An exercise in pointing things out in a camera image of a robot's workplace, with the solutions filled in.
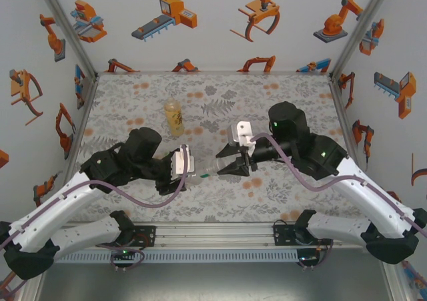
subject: purple cable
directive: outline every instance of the purple cable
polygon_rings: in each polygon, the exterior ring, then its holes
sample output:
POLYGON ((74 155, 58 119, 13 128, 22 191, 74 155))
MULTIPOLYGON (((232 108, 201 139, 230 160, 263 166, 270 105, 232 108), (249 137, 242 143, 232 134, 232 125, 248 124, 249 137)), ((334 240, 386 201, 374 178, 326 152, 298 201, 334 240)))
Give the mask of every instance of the purple cable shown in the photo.
POLYGON ((0 299, 7 299, 10 298, 11 296, 13 296, 16 292, 19 291, 20 288, 22 288, 24 286, 24 284, 27 283, 26 280, 22 281, 16 288, 14 288, 12 291, 10 291, 9 293, 6 294, 0 294, 0 299))
POLYGON ((304 263, 302 263, 301 262, 301 260, 298 260, 298 263, 300 264, 300 266, 302 267, 302 270, 305 270, 306 268, 311 268, 312 269, 312 271, 314 270, 314 269, 317 269, 317 268, 319 268, 323 263, 325 263, 325 261, 329 258, 329 256, 330 256, 330 254, 331 254, 331 251, 332 251, 332 247, 334 246, 334 241, 333 240, 331 240, 331 245, 329 246, 329 249, 328 249, 328 251, 326 251, 326 255, 325 255, 325 257, 319 262, 319 263, 317 263, 315 266, 312 266, 312 267, 309 267, 309 266, 306 266, 306 265, 304 265, 304 263))
MULTIPOLYGON (((301 175, 301 173, 294 167, 294 165, 291 163, 290 158, 288 158, 286 156, 286 154, 283 152, 283 150, 281 149, 281 147, 279 146, 279 144, 275 141, 275 139, 267 134, 267 133, 259 133, 257 135, 255 135, 251 141, 256 141, 257 139, 260 139, 261 137, 265 137, 266 139, 268 139, 268 141, 270 141, 270 143, 274 146, 274 148, 276 149, 276 151, 279 153, 280 157, 282 158, 282 160, 284 160, 284 162, 288 165, 289 169, 291 170, 291 172, 295 175, 295 177, 297 178, 297 180, 308 190, 312 191, 312 192, 320 192, 323 190, 326 190, 328 188, 330 188, 331 186, 333 186, 334 184, 344 181, 344 180, 355 180, 358 181, 360 183, 364 183, 365 180, 362 178, 359 178, 358 176, 338 176, 335 179, 333 179, 331 182, 328 182, 322 186, 312 186, 311 184, 309 184, 301 175)), ((393 208, 394 211, 396 211, 397 214, 399 214, 399 216, 407 221, 414 229, 416 229, 418 232, 420 232, 425 238, 427 238, 427 231, 422 229, 417 223, 415 223, 414 221, 412 221, 410 218, 408 218, 405 213, 396 206, 396 204, 394 204, 385 194, 383 194, 379 189, 375 188, 373 185, 367 183, 366 187, 370 188, 373 192, 375 192, 375 194, 378 194, 385 202, 387 202, 387 204, 389 206, 391 206, 393 208)))
POLYGON ((425 287, 427 287, 427 281, 426 279, 424 279, 421 274, 419 274, 414 267, 412 267, 411 263, 409 263, 408 261, 402 261, 402 264, 405 268, 407 268, 409 271, 411 271, 411 273, 414 275, 415 278, 419 279, 419 281, 421 281, 421 283, 423 283, 423 285, 425 287))

